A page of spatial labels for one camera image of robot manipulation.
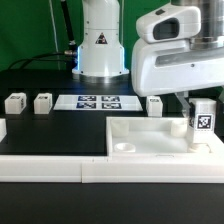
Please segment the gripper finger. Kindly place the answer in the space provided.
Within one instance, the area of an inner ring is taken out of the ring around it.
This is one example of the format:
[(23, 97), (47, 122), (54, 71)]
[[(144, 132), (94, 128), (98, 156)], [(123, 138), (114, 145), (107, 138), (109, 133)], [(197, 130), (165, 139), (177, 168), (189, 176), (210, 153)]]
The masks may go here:
[(189, 116), (189, 111), (190, 111), (190, 105), (187, 101), (188, 93), (187, 92), (177, 92), (175, 94), (175, 96), (182, 105), (183, 116), (188, 117)]

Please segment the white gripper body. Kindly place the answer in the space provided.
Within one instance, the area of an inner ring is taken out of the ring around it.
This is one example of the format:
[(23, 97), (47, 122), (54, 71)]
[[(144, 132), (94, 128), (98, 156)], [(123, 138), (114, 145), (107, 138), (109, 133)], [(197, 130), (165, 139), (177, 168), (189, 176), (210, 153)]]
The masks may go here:
[(132, 53), (132, 86), (141, 97), (224, 85), (224, 47), (190, 50), (186, 40), (147, 44)]

